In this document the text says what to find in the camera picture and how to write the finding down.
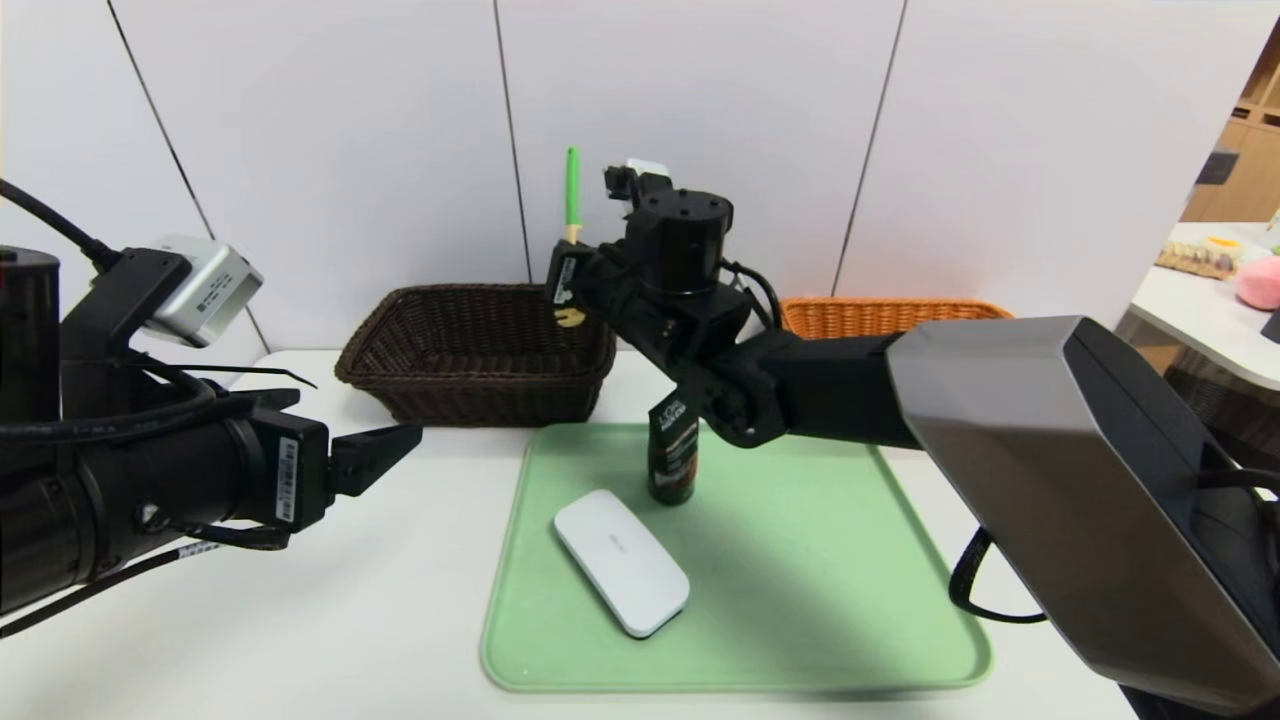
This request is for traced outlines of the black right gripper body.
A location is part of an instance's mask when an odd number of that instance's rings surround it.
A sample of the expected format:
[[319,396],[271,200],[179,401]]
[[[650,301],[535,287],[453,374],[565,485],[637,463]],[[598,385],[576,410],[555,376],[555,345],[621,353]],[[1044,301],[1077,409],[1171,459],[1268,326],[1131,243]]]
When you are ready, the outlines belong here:
[[585,323],[588,315],[605,306],[611,290],[611,260],[607,245],[590,245],[559,240],[550,255],[545,296],[552,306],[556,324],[573,329]]

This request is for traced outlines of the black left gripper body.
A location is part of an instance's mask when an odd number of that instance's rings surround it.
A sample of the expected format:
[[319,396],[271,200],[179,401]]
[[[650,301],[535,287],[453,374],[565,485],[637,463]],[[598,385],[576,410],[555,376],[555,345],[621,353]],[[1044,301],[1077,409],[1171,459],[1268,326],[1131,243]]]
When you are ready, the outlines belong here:
[[174,427],[76,455],[87,507],[78,582],[187,538],[278,551],[323,518],[329,430],[260,404],[220,404]]

